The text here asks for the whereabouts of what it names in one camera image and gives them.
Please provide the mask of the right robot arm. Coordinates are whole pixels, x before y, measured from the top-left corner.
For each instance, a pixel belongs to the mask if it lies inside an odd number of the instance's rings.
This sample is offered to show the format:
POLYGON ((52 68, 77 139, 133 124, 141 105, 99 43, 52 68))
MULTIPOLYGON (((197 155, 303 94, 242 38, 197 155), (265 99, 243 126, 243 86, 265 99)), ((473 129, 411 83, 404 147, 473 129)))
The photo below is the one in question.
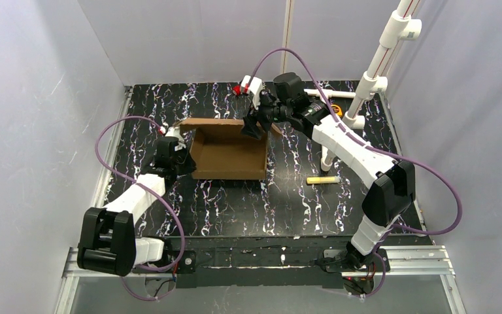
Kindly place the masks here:
POLYGON ((367 193, 361 204, 363 218, 357 231, 343 252, 325 257, 317 264, 323 268, 339 266, 343 270, 369 266, 384 236, 415 199, 413 163, 374 152, 353 131, 340 129, 328 104, 311 98, 295 73, 283 73, 273 83, 272 94, 258 77, 246 75, 241 80, 240 93, 252 98, 241 133, 257 139, 276 123, 287 122, 326 150, 321 161, 323 171, 338 159, 361 179, 367 193))

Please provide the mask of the red black stamp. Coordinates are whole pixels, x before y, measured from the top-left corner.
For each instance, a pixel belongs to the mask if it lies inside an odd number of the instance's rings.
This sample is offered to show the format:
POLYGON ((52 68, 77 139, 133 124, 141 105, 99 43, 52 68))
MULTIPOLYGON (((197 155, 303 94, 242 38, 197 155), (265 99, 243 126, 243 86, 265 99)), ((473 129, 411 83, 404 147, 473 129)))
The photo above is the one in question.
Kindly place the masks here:
POLYGON ((232 93, 234 96, 240 96, 242 94, 241 92, 241 86, 240 85, 236 85, 232 88, 232 93))

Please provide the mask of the yellow tube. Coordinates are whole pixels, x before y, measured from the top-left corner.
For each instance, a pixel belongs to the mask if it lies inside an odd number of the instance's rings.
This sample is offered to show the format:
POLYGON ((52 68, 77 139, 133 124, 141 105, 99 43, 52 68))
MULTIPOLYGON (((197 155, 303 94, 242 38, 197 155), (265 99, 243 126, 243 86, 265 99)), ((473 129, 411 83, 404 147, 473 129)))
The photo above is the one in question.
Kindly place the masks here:
POLYGON ((328 176, 328 177, 307 177, 306 184, 307 185, 318 185, 318 184, 339 184, 340 178, 336 176, 328 176))

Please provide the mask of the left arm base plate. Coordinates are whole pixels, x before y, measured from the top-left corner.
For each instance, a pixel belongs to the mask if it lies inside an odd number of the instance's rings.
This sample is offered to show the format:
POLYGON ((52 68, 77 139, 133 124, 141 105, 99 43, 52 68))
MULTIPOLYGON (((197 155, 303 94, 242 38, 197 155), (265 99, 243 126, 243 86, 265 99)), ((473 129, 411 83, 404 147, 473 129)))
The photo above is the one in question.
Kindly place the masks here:
POLYGON ((193 273, 196 252, 179 237, 143 237, 136 240, 135 268, 153 272, 193 273))

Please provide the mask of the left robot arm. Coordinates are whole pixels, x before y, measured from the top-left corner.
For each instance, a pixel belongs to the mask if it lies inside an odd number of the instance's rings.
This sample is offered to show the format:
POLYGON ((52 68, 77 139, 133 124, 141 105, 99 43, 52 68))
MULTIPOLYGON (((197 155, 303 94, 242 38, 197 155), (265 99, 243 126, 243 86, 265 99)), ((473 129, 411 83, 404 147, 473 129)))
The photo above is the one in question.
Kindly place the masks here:
POLYGON ((92 207, 85 212, 76 257, 78 266, 125 276, 135 266, 163 260, 164 240, 137 238, 135 223, 165 195, 178 176, 194 170, 195 162, 184 140, 175 135, 162 137, 134 184, 103 208, 92 207))

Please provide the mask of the brown cardboard box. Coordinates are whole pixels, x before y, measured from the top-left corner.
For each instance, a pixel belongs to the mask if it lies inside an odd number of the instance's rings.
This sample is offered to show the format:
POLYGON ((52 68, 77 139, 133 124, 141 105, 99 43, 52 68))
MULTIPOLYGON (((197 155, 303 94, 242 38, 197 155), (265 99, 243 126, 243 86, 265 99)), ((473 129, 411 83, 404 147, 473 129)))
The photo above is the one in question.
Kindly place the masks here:
POLYGON ((191 173, 199 180, 264 180, 267 176, 269 135, 260 140, 241 134, 241 119, 187 118, 175 124, 182 133, 194 131, 190 155, 196 163, 191 173))

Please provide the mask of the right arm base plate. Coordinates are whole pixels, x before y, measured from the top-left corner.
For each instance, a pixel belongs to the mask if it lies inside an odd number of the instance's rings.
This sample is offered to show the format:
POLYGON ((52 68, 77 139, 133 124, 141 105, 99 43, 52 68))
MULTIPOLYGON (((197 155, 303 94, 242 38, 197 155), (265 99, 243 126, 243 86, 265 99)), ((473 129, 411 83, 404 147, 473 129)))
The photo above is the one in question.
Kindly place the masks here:
POLYGON ((378 256, 373 253, 362 256, 360 253, 348 253, 346 249, 326 249, 315 261, 328 273, 357 272, 375 270, 382 271, 384 266, 386 271, 391 270, 389 257, 385 249, 377 249, 378 256))

